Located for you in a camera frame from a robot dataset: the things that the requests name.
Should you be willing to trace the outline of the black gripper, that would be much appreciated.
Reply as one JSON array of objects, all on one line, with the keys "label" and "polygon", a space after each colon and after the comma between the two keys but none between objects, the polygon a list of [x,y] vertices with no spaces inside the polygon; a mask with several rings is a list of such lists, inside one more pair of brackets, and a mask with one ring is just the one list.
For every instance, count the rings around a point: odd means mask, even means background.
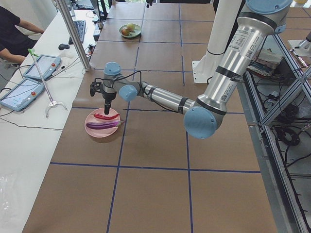
[{"label": "black gripper", "polygon": [[116,91],[103,83],[103,98],[105,99],[104,114],[108,115],[112,101],[116,98]]}]

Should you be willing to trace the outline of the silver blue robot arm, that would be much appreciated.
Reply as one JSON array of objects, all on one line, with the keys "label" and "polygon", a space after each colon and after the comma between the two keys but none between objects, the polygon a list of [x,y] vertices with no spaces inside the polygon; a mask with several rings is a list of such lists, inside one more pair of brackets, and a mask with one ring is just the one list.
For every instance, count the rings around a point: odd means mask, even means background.
[{"label": "silver blue robot arm", "polygon": [[184,128],[192,137],[205,139],[220,127],[227,113],[226,103],[239,79],[266,36],[280,33],[286,26],[289,0],[247,0],[238,15],[238,28],[217,66],[205,92],[190,100],[149,83],[128,81],[116,62],[105,65],[103,91],[104,113],[119,95],[125,101],[144,97],[184,115]]}]

